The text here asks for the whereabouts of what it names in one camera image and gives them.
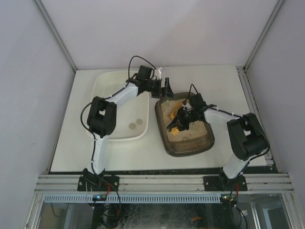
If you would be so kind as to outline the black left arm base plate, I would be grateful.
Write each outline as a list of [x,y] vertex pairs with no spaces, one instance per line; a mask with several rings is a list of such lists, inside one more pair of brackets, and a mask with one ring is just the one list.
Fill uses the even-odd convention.
[[77,190],[81,192],[85,191],[117,191],[120,178],[118,176],[104,176],[97,178],[80,177],[78,181]]

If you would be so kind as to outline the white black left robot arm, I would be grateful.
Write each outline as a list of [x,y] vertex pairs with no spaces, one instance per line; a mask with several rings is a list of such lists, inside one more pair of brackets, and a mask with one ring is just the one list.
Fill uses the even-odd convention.
[[100,187],[106,182],[103,178],[104,151],[109,136],[116,128],[119,108],[144,92],[149,92],[153,98],[173,97],[169,78],[162,80],[154,77],[155,69],[141,65],[138,72],[129,76],[119,91],[105,98],[94,97],[81,111],[81,124],[93,139],[90,160],[82,172],[87,185]]

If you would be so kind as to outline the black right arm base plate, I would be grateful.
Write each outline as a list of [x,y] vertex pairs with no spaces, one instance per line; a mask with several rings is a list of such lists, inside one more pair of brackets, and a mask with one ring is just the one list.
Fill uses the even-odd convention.
[[247,191],[247,183],[244,176],[228,179],[226,176],[204,176],[203,185],[205,191],[231,191],[239,187],[240,191]]

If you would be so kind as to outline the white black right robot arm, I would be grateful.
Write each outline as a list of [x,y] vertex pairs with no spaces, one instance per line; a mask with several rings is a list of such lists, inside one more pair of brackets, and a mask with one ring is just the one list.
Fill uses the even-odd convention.
[[237,115],[207,104],[200,93],[187,98],[170,124],[168,131],[184,131],[191,123],[202,121],[228,131],[232,155],[218,176],[222,188],[235,182],[251,161],[266,155],[270,143],[254,113]]

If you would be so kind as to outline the orange plastic litter scoop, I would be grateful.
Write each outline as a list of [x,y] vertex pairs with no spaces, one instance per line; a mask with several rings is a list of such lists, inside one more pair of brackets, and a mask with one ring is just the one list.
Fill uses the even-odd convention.
[[[175,116],[176,116],[178,110],[180,109],[180,107],[181,107],[182,105],[183,105],[182,102],[178,102],[178,103],[173,107],[173,109],[171,110],[171,112],[168,114],[168,117],[170,118],[171,121],[174,120],[174,118],[175,118]],[[171,133],[172,133],[172,135],[177,135],[177,134],[179,133],[178,128],[177,128],[177,127],[173,127],[173,128],[171,129]]]

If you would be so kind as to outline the grey-green litter clump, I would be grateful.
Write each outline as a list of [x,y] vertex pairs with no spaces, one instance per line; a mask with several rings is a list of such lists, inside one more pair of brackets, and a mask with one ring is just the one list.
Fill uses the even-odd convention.
[[135,129],[136,128],[136,124],[135,123],[130,123],[129,124],[129,128],[130,129]]
[[137,123],[138,125],[141,125],[141,124],[143,123],[143,121],[142,121],[142,119],[137,119],[137,120],[136,120],[136,123]]

